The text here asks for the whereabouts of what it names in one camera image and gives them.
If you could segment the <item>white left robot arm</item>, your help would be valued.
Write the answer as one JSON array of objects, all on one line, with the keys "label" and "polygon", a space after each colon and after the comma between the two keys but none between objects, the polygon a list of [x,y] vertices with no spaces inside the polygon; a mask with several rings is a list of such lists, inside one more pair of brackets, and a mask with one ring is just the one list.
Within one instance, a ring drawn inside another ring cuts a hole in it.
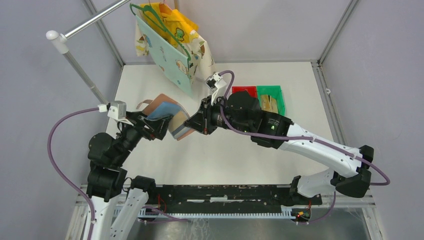
[{"label": "white left robot arm", "polygon": [[141,139],[162,140],[172,115],[149,119],[141,111],[126,112],[118,119],[119,132],[115,137],[101,132],[89,141],[90,172],[86,195],[90,207],[83,235],[85,240],[125,240],[145,204],[157,198],[153,178],[135,176],[117,217],[115,207],[127,177],[123,164]]}]

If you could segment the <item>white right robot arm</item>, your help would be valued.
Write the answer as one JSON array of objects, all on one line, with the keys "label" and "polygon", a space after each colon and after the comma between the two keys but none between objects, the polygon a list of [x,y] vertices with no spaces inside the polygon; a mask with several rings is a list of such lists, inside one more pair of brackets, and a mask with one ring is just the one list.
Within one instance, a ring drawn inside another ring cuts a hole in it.
[{"label": "white right robot arm", "polygon": [[338,192],[352,198],[365,196],[371,184],[371,172],[363,160],[372,161],[374,150],[364,145],[348,147],[322,138],[279,113],[262,110],[257,98],[246,91],[218,97],[208,96],[184,126],[210,135],[217,128],[249,136],[265,148],[296,153],[328,167],[312,175],[296,176],[289,199],[302,204],[318,194]]}]

